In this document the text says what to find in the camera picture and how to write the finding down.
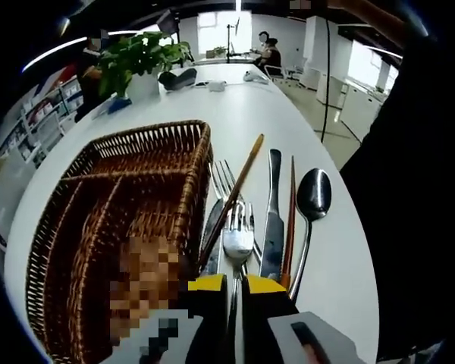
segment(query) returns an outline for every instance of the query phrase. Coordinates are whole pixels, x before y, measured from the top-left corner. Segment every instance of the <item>person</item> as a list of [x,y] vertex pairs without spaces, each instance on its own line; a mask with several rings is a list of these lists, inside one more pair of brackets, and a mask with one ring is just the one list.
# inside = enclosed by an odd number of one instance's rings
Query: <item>person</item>
[[76,75],[83,92],[83,104],[77,109],[74,119],[76,122],[108,98],[108,96],[99,95],[102,73],[97,67],[100,51],[106,39],[107,33],[104,31],[92,33],[88,36],[86,48],[77,60]]
[[434,70],[451,69],[453,61],[431,36],[415,34],[368,0],[328,0],[328,6],[350,12],[403,49],[388,99],[340,171],[372,255],[378,357],[401,358],[444,339],[455,312],[447,284],[454,279],[455,248],[449,231],[455,224],[446,213],[454,204],[445,188],[451,128],[441,125],[442,105],[455,101],[453,93],[428,92],[435,88]]
[[[254,65],[266,74],[265,66],[281,67],[281,53],[276,48],[278,40],[275,38],[268,38],[265,42],[265,48],[261,52],[261,57],[254,61]],[[268,73],[271,76],[281,74],[281,70],[276,68],[269,68]]]

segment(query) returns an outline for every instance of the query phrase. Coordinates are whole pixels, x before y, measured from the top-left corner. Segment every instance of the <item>cable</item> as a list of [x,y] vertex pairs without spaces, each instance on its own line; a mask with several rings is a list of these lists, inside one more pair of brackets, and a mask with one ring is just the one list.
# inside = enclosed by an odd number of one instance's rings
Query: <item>cable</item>
[[320,141],[324,143],[325,129],[327,128],[327,115],[328,115],[328,84],[331,80],[331,31],[328,28],[328,20],[325,18],[325,25],[327,26],[327,89],[325,90],[325,117],[324,127],[322,128],[322,137]]

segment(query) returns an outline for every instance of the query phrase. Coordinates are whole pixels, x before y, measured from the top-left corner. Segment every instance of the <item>wicker basket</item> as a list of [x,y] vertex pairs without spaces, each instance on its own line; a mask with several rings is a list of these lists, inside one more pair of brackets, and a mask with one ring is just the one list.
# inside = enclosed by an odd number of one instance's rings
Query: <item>wicker basket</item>
[[93,140],[42,214],[27,270],[27,314],[56,362],[111,355],[110,284],[130,237],[162,238],[195,262],[212,160],[210,130],[185,121]]

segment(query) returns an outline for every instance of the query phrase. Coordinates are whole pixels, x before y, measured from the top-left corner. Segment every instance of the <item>window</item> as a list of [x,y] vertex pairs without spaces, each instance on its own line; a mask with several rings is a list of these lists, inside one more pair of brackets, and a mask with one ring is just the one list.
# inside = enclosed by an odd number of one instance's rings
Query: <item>window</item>
[[378,82],[381,63],[380,55],[354,41],[347,76],[365,85],[375,87]]
[[398,74],[399,74],[399,71],[395,67],[390,66],[388,80],[386,81],[386,87],[384,88],[384,91],[386,93],[389,93],[391,91],[391,89],[393,88],[394,81],[396,80],[396,77]]
[[[159,32],[160,28],[158,28],[157,24],[150,25],[147,28],[143,28],[139,30],[139,32]],[[179,40],[177,38],[177,34],[172,34],[171,38],[174,40],[174,43],[177,43]],[[171,40],[169,38],[167,39],[161,39],[160,43],[161,46],[165,46],[166,44],[171,44]]]
[[251,12],[249,11],[219,11],[216,13],[201,13],[197,17],[197,34],[199,38],[199,53],[205,54],[216,47],[228,46],[228,25],[231,28],[231,51],[236,53],[248,52],[251,49]]

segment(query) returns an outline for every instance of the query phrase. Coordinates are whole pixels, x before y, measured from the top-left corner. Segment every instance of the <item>chopstick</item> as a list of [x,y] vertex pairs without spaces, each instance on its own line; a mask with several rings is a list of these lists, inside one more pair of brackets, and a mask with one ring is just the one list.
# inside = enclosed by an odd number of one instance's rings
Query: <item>chopstick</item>
[[215,242],[218,239],[219,234],[221,233],[222,227],[224,226],[226,217],[228,216],[228,212],[229,210],[231,210],[232,205],[237,200],[237,195],[239,195],[240,193],[241,186],[243,186],[243,182],[246,179],[249,170],[251,169],[251,165],[253,164],[253,161],[255,160],[255,157],[258,154],[261,145],[263,144],[264,138],[265,136],[263,134],[259,134],[258,139],[256,139],[255,144],[253,145],[253,148],[249,153],[248,159],[244,163],[243,170],[241,170],[240,176],[237,178],[237,181],[234,184],[231,194],[229,195],[227,202],[224,204],[224,208],[222,209],[221,214],[219,215],[219,218],[212,229],[211,235],[209,236],[206,242],[206,247],[204,248],[199,257],[199,262],[197,263],[196,270],[198,273],[201,272],[207,264],[207,260],[211,255],[212,248],[214,247]]
[[295,238],[295,204],[297,186],[295,184],[295,159],[291,156],[291,186],[290,186],[290,209],[288,210],[287,243],[281,268],[280,284],[288,290],[290,287],[291,257],[293,253],[293,240]]

